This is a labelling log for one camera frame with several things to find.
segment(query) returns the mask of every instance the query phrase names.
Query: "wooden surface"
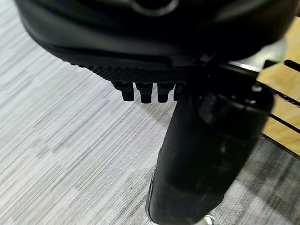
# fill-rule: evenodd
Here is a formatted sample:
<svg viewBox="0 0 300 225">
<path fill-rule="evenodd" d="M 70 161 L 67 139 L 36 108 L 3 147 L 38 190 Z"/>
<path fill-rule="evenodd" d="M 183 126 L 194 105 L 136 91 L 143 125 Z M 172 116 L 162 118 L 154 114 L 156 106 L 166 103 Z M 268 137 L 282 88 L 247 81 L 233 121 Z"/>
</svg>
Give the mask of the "wooden surface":
<svg viewBox="0 0 300 225">
<path fill-rule="evenodd" d="M 286 35 L 288 42 L 287 60 L 300 63 L 300 18 L 296 17 Z M 259 81 L 300 102 L 300 72 L 283 63 L 264 70 Z M 276 97 L 273 114 L 300 129 L 300 108 Z M 300 134 L 274 119 L 270 119 L 264 133 L 300 155 Z"/>
</svg>

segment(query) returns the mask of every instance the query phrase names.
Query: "striped carpet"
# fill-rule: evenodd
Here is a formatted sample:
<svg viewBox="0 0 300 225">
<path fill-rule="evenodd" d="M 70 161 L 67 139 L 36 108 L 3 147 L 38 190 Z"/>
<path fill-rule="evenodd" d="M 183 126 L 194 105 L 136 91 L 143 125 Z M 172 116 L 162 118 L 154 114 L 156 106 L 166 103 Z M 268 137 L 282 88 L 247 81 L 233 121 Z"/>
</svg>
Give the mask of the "striped carpet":
<svg viewBox="0 0 300 225">
<path fill-rule="evenodd" d="M 41 49 L 0 0 L 0 225 L 150 225 L 146 194 L 175 103 L 135 98 Z M 300 225 L 299 171 L 262 138 L 212 214 Z"/>
</svg>

